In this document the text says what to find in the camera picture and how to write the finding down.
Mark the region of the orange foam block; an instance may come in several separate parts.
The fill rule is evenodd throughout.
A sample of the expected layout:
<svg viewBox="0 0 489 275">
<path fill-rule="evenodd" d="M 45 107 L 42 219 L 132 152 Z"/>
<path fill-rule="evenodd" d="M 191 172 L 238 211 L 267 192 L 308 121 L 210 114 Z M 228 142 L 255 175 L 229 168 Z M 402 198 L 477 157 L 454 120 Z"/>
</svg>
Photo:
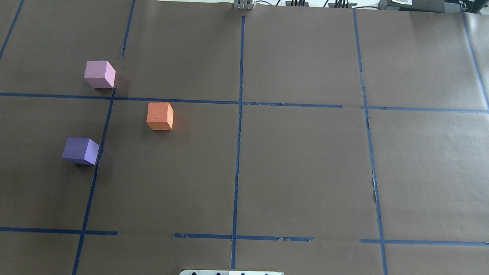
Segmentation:
<svg viewBox="0 0 489 275">
<path fill-rule="evenodd" d="M 153 131 L 172 130 L 174 111 L 170 103 L 152 102 L 148 104 L 146 123 Z"/>
</svg>

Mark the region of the brown paper table cover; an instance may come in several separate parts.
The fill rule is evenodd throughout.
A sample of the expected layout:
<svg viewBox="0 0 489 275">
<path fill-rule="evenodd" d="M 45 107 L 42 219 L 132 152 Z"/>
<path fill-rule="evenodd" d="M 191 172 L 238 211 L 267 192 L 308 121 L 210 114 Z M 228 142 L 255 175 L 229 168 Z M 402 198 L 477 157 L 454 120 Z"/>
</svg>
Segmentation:
<svg viewBox="0 0 489 275">
<path fill-rule="evenodd" d="M 0 0 L 0 275 L 191 268 L 489 275 L 489 15 Z"/>
</svg>

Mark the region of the black power strip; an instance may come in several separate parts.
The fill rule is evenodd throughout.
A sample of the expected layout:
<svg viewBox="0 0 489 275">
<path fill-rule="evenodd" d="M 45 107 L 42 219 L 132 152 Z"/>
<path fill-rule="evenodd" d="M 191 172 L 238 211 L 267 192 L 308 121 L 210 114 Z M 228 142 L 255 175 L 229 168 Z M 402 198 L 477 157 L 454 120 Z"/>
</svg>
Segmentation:
<svg viewBox="0 0 489 275">
<path fill-rule="evenodd" d="M 309 7 L 309 3 L 305 0 L 286 1 L 287 7 Z"/>
</svg>

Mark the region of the pink foam block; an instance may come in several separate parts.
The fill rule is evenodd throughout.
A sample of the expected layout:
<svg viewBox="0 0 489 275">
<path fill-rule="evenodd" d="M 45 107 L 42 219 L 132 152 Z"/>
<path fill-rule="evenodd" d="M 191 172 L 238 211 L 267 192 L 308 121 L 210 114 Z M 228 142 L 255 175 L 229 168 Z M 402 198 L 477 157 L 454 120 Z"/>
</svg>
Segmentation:
<svg viewBox="0 0 489 275">
<path fill-rule="evenodd" d="M 116 72 L 109 61 L 87 61 L 83 78 L 93 88 L 114 88 Z"/>
</svg>

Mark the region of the purple foam block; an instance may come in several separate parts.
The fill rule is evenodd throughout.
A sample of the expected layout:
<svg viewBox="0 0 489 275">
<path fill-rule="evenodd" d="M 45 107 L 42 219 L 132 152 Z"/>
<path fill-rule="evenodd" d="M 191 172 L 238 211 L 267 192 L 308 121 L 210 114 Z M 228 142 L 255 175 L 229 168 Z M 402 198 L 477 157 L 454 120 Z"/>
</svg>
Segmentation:
<svg viewBox="0 0 489 275">
<path fill-rule="evenodd" d="M 62 158 L 76 165 L 94 166 L 99 147 L 99 144 L 90 138 L 68 137 Z"/>
</svg>

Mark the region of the dark grey equipment box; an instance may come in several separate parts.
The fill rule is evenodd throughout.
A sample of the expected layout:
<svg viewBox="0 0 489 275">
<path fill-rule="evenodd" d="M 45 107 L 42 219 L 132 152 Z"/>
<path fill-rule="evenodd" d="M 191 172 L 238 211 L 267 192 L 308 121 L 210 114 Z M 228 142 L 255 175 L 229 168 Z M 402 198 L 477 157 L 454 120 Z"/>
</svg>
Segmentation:
<svg viewBox="0 0 489 275">
<path fill-rule="evenodd" d="M 444 13 L 445 0 L 379 0 L 381 10 Z"/>
</svg>

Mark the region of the aluminium frame post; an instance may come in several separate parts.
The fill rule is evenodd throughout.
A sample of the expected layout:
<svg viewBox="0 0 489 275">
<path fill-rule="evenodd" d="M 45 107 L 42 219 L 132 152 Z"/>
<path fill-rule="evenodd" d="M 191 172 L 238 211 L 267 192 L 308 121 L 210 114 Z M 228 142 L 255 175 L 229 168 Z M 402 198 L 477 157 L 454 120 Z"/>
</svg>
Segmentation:
<svg viewBox="0 0 489 275">
<path fill-rule="evenodd" d="M 254 8 L 254 0 L 234 0 L 234 9 L 251 10 Z"/>
</svg>

